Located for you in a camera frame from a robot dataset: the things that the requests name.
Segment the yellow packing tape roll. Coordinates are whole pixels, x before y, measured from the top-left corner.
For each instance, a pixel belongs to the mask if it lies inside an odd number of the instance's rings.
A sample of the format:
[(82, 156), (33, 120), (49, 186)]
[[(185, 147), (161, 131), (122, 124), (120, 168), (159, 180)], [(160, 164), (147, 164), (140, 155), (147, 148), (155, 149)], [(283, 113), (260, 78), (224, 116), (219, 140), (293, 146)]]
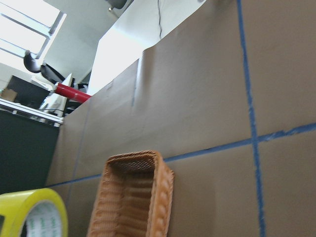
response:
[(49, 188), (0, 196), (2, 237), (67, 237), (68, 217), (60, 195)]

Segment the brown wicker basket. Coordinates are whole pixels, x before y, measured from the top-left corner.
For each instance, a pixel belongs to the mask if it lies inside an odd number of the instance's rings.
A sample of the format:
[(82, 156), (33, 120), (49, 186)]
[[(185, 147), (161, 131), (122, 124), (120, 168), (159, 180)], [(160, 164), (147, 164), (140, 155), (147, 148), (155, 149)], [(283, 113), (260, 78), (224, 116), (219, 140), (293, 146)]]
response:
[(89, 237), (167, 236), (174, 172), (157, 151), (108, 158), (87, 231)]

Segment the red cylinder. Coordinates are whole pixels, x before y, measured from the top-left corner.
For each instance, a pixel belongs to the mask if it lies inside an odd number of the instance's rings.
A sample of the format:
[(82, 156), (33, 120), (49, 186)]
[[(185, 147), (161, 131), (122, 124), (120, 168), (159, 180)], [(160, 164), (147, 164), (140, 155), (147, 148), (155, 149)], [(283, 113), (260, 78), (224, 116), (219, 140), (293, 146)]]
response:
[(70, 100), (74, 100), (74, 101), (81, 103), (81, 104), (86, 102), (87, 100), (89, 100), (91, 98), (90, 95), (88, 95), (82, 91), (76, 90), (72, 87), (63, 85), (62, 83), (59, 83), (59, 82), (57, 82), (53, 86), (53, 89), (51, 90), (51, 92), (56, 93), (60, 96), (64, 96)]

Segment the black office chair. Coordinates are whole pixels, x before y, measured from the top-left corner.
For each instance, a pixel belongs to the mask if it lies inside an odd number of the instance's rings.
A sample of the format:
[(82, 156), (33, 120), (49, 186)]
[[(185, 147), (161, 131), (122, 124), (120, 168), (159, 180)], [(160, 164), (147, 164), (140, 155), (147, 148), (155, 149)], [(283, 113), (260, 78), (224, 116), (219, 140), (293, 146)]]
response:
[(58, 71), (52, 68), (49, 64), (43, 63), (39, 64), (37, 59), (32, 57), (32, 54), (29, 50), (25, 51), (23, 58), (23, 63), (25, 68), (31, 73), (40, 73), (46, 80), (55, 84), (62, 83), (66, 78), (63, 77)]

